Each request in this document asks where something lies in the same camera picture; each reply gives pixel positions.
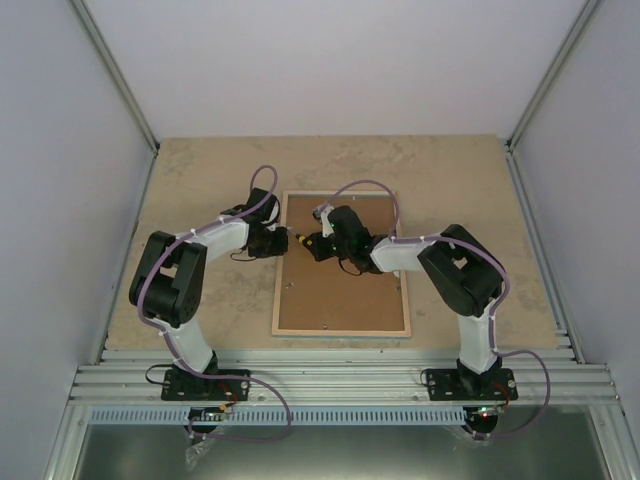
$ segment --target metal grate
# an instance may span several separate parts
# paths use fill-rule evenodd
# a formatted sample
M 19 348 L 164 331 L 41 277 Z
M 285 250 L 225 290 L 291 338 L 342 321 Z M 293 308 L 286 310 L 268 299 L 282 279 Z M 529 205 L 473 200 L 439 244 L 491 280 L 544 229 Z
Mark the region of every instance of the metal grate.
M 190 407 L 94 407 L 92 425 L 184 425 Z M 293 424 L 328 425 L 462 425 L 462 407 L 291 407 Z M 220 423 L 218 415 L 206 415 L 195 425 Z M 286 424 L 282 407 L 236 407 L 223 422 L 235 426 L 278 426 Z

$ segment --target wooden board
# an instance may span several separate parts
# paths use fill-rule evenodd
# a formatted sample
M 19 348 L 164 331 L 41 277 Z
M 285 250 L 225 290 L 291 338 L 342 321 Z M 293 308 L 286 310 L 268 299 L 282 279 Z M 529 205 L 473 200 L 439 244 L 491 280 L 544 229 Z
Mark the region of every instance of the wooden board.
M 371 178 L 399 192 L 407 236 L 464 225 L 503 263 L 512 294 L 498 311 L 500 347 L 555 348 L 542 282 L 531 254 L 502 146 L 494 136 L 244 137 L 166 139 L 155 160 L 107 340 L 109 349 L 166 346 L 142 324 L 127 290 L 155 230 L 185 232 L 246 200 L 265 163 L 284 190 L 333 190 Z M 257 186 L 268 187 L 267 173 Z M 361 190 L 371 190 L 362 186 Z M 215 349 L 456 348 L 455 314 L 429 278 L 407 274 L 409 338 L 282 337 L 271 334 L 276 259 L 220 258 L 207 266 L 198 319 Z
M 311 212 L 331 193 L 284 192 L 280 223 L 303 235 L 319 231 Z M 353 208 L 372 235 L 386 233 L 394 219 L 393 203 L 385 192 L 345 192 L 333 202 L 334 207 L 341 205 Z M 348 261 L 343 265 L 355 269 Z M 274 335 L 411 336 L 404 272 L 399 277 L 355 277 L 342 271 L 337 259 L 316 262 L 293 236 L 276 268 Z

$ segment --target gray wall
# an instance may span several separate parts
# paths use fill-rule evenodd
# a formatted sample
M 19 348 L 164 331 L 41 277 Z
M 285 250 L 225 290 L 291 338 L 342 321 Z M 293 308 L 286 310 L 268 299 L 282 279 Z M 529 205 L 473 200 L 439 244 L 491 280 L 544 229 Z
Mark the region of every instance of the gray wall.
M 519 150 L 587 358 L 640 442 L 640 2 L 608 0 Z
M 88 0 L 159 138 L 507 136 L 585 0 Z
M 150 154 L 67 3 L 0 14 L 0 478 L 41 478 Z

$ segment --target light wooden frame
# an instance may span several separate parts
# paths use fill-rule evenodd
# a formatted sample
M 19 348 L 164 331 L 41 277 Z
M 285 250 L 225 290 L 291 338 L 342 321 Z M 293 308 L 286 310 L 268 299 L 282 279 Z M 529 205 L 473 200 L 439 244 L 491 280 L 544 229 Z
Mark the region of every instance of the light wooden frame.
M 282 207 L 280 213 L 280 225 L 287 225 L 287 210 L 290 196 L 331 196 L 335 191 L 329 190 L 285 190 L 282 192 Z M 347 190 L 340 194 L 341 197 L 389 197 L 387 192 L 379 190 Z M 401 234 L 400 225 L 397 225 L 397 233 Z M 407 293 L 406 272 L 400 272 L 400 296 L 402 302 L 403 330 L 383 331 L 383 330 L 287 330 L 281 329 L 280 324 L 280 300 L 282 293 L 282 274 L 284 268 L 284 257 L 278 257 L 276 264 L 276 286 L 273 301 L 273 317 L 271 321 L 271 334 L 275 336 L 296 336 L 296 337 L 386 337 L 386 338 L 407 338 L 411 337 L 411 311 L 409 310 L 409 295 Z

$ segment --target white wall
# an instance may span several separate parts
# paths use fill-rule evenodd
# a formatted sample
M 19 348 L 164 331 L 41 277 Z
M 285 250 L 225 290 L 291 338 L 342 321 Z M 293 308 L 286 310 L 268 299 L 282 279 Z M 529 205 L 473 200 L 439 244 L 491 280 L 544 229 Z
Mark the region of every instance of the white wall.
M 509 135 L 584 0 L 89 0 L 154 133 Z
M 640 3 L 608 0 L 520 147 L 587 358 L 640 442 Z
M 0 478 L 41 478 L 150 153 L 64 1 L 0 14 Z

